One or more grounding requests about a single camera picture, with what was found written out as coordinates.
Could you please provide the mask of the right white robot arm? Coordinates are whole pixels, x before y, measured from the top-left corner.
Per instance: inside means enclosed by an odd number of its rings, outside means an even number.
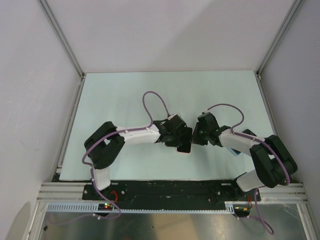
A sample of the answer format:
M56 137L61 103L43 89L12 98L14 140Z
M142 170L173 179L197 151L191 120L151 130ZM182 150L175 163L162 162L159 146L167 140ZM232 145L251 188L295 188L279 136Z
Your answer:
M192 143L201 146L211 144L251 157L254 170L233 180L231 194L238 201L259 187L289 185L291 175L298 170L296 162L277 135L263 138L234 131L229 126L219 126L210 112L204 112L197 118Z

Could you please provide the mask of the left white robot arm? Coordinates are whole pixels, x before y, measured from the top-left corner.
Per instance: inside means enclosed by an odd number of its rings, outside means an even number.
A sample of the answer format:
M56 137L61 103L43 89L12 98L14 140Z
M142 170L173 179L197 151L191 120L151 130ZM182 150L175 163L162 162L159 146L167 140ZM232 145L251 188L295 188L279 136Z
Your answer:
M85 142L82 163L90 166L93 193L99 199L111 194L110 166L123 147L146 143L163 143L180 153L190 153L193 129L178 114L163 120L151 120L150 125L128 128L103 123Z

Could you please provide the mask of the black smartphone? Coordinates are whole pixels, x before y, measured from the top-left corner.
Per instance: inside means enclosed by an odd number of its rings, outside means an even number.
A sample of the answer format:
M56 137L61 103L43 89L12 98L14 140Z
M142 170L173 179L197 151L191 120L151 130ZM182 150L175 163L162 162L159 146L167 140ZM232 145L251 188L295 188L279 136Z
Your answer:
M192 136L185 135L180 138L180 145L177 147L179 151L190 152L192 146Z

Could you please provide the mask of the pink phone case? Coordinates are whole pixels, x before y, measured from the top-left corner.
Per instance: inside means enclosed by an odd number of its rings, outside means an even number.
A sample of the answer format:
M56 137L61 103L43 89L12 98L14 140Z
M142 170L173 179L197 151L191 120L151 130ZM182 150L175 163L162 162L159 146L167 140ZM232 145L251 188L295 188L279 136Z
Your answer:
M191 151L179 151L178 149L176 150L176 152L178 154L185 154L185 155L189 155L191 153Z

